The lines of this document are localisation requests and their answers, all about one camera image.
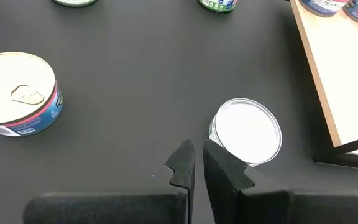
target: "pull-tab lid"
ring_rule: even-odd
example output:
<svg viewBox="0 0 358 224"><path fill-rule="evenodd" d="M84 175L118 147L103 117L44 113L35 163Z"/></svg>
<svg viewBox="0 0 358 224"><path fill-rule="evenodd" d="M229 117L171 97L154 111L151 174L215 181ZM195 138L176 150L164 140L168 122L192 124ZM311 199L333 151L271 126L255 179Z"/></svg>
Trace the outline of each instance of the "pull-tab lid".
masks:
<svg viewBox="0 0 358 224"><path fill-rule="evenodd" d="M20 52L0 54L0 124L40 109L55 86L52 68L41 58Z"/></svg>
<svg viewBox="0 0 358 224"><path fill-rule="evenodd" d="M249 164L273 159L281 148L282 134L273 114L260 103L235 98L216 114L216 133L222 145Z"/></svg>
<svg viewBox="0 0 358 224"><path fill-rule="evenodd" d="M20 103L27 103L30 105L37 105L43 102L43 94L37 92L28 85L19 85L12 92L12 100Z"/></svg>

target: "wooden table edge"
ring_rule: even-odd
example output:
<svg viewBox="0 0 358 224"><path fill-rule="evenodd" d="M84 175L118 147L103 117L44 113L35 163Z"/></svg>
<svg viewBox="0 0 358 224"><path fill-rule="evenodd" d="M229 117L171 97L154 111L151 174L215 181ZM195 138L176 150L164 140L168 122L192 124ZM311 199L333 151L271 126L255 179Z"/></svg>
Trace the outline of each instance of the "wooden table edge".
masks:
<svg viewBox="0 0 358 224"><path fill-rule="evenodd" d="M323 108L324 117L326 118L328 131L331 135L331 140L333 142L333 146L338 147L338 146L342 145L341 139L339 138L339 133L337 131L337 128L336 128L336 125L334 122L333 114L329 107L323 84L321 83L318 68L317 68L316 62L313 57L313 52L312 52L310 44L309 44L309 40L308 40L308 36L305 31L305 27L303 26L302 18L301 18L299 8L298 8L296 1L298 1L298 0L290 0L292 11L295 15L296 24L298 25L298 30L301 35L303 47L305 48L306 57L309 61L311 74L313 76L314 84L316 85L317 93L318 93L318 96L319 96L319 99L321 102L321 106Z"/></svg>

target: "metal can rim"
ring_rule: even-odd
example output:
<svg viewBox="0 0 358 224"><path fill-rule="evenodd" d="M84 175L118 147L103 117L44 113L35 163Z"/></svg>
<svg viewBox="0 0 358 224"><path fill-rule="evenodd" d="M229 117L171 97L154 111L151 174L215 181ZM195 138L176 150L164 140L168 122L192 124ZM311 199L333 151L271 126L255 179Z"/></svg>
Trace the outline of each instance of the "metal can rim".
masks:
<svg viewBox="0 0 358 224"><path fill-rule="evenodd" d="M52 67L49 65L48 62L46 62L44 59L34 55L34 54L29 54L29 53L25 53L25 52L1 52L0 53L0 56L4 56L4 55L21 55L21 56L26 56L26 57L29 57L29 58L33 58L33 59L36 59L38 60L39 62L41 62L42 64L44 64L49 70L46 70L45 72L46 73L49 73L50 74L50 77L48 77L47 79L49 80L50 79L50 87L48 87L48 91L45 93L45 98L43 100L43 102L39 103L38 105L34 106L34 108L32 108L31 112L29 113L33 113L34 111L37 111L39 110L39 108L41 108L45 101L47 101L49 98L50 98L50 95L53 94L53 89L54 89L54 86L55 86L55 74L54 74L54 71L52 69ZM0 120L0 123L9 123L11 121L15 121L15 120L18 120L18 119L21 119L23 117L27 116L27 114L24 114L23 116L20 116L18 115L18 117L15 117L13 118L14 116L12 116L12 119L1 119Z"/></svg>
<svg viewBox="0 0 358 224"><path fill-rule="evenodd" d="M86 3L83 3L83 4L71 4L71 3L66 3L66 2L63 2L61 0L54 0L57 4L60 4L62 6L67 6L67 7L85 7L85 6L89 6L89 5L92 5L93 3L95 3L96 1L98 0L91 0L89 2L86 2Z"/></svg>
<svg viewBox="0 0 358 224"><path fill-rule="evenodd" d="M281 150L281 146L282 146L282 132L281 132L281 128L280 128L280 125L278 124L278 121L276 120L275 116L272 114L272 112L270 112L264 105L260 104L259 102L256 102L255 100L251 100L251 99L248 99L248 98L233 98L231 100L228 100L226 101L225 103L223 103L219 109L218 109L218 112L216 113L215 117L214 117L214 120L215 120L215 134L216 134L216 137L218 139L218 141L222 144L222 146L227 149L225 147L225 145L223 144L223 142L221 141L220 137L219 137L219 131L218 131L218 124L216 122L217 119L219 119L219 114L222 113L222 110L225 109L225 107L229 104L233 104L234 102L238 102L238 101L241 101L243 103L247 103L249 105L252 105L258 109L260 109L263 113L265 113L265 115L268 116L268 118L270 119L270 121L272 122L273 126L274 126L274 129L275 129L275 132L276 132L276 135L278 137L278 144L277 144L277 148L276 148L276 151L275 151L275 154L273 154L269 159L265 160L265 161L260 161L259 163L257 164L263 164L265 162L268 162L268 161L271 161L274 157L276 157L276 155L278 154L278 152Z"/></svg>

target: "green can label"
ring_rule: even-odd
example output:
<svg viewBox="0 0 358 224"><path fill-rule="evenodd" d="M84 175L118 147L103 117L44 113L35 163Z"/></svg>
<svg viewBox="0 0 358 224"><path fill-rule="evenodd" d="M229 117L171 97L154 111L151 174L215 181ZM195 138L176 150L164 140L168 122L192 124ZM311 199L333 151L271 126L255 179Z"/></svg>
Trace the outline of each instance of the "green can label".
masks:
<svg viewBox="0 0 358 224"><path fill-rule="evenodd" d="M234 9L237 0L198 0L204 7L215 12L229 12Z"/></svg>

